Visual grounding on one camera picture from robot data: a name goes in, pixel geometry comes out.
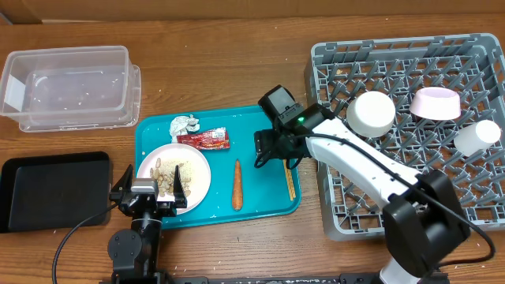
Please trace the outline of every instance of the food on plate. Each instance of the food on plate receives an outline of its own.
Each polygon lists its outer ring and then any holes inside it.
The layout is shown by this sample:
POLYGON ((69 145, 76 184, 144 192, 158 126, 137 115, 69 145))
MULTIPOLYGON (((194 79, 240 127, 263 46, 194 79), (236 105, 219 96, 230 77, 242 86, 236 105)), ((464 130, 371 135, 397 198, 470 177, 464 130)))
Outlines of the food on plate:
POLYGON ((161 160, 161 158, 157 158, 155 167, 149 170, 149 174, 151 178, 158 181, 159 195, 161 197, 164 197, 166 194, 174 195, 175 166, 179 166, 179 175, 185 196, 188 197, 191 194, 191 190, 189 190, 193 176, 191 163, 182 159, 161 160))

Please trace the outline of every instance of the white plate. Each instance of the white plate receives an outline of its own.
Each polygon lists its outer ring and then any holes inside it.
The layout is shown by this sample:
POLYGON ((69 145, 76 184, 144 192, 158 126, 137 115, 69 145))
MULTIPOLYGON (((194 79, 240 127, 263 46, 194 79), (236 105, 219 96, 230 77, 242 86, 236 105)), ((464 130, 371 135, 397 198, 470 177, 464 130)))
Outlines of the white plate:
MULTIPOLYGON (((202 153, 186 144, 167 144, 152 151, 141 163, 137 178, 150 178, 149 170, 155 168, 157 158, 162 161, 170 159, 188 160, 193 168, 193 176, 189 184, 191 194, 186 197, 188 207, 177 209, 177 214, 183 214, 195 208, 207 195, 211 186, 211 167, 202 153)), ((174 201, 174 196, 166 194, 158 196, 159 201, 174 201)))

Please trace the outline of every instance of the white cup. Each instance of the white cup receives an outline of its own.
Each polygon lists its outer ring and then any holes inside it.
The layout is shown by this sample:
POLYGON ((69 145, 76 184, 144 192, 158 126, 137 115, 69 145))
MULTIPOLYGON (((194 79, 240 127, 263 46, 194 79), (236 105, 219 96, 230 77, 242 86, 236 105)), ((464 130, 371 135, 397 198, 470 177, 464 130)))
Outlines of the white cup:
POLYGON ((454 145, 465 156, 471 156, 479 150, 485 150, 496 143, 502 135, 499 126, 489 120, 483 120, 459 130, 454 145))
POLYGON ((379 137, 393 126, 396 109, 393 101, 381 92, 366 92, 352 101, 347 108, 347 121, 356 133, 379 137))

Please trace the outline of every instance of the teal tray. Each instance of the teal tray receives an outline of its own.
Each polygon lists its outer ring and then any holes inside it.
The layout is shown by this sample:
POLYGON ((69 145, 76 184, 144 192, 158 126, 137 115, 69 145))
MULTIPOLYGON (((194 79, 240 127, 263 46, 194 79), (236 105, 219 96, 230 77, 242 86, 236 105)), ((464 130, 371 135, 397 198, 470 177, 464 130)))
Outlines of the teal tray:
MULTIPOLYGON (((211 187, 204 200, 193 210, 175 218, 165 218, 163 229, 204 226, 276 215, 286 215, 298 208, 301 200, 297 169, 291 170, 296 198, 291 201, 286 174, 281 160, 273 159, 260 169, 256 159, 253 134, 271 128, 271 123, 258 106, 192 112, 200 119, 200 131, 226 127, 230 135, 228 150, 202 151, 211 167, 211 187), (240 211, 231 207, 235 160, 242 169, 244 206, 240 211)), ((170 122, 177 116, 168 114, 143 120, 135 133, 135 166, 156 148, 169 144, 170 122)))

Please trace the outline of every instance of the carrot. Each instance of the carrot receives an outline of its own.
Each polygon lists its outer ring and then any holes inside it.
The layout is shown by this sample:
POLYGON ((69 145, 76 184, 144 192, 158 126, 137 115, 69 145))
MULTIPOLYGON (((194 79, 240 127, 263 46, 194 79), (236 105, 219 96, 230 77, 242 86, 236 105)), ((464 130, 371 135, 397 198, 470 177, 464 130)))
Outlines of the carrot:
POLYGON ((242 209, 243 205, 243 193, 242 193, 242 172, 240 167, 240 162, 235 162, 235 179, 234 179, 234 192, 231 196, 231 205, 236 211, 242 209))

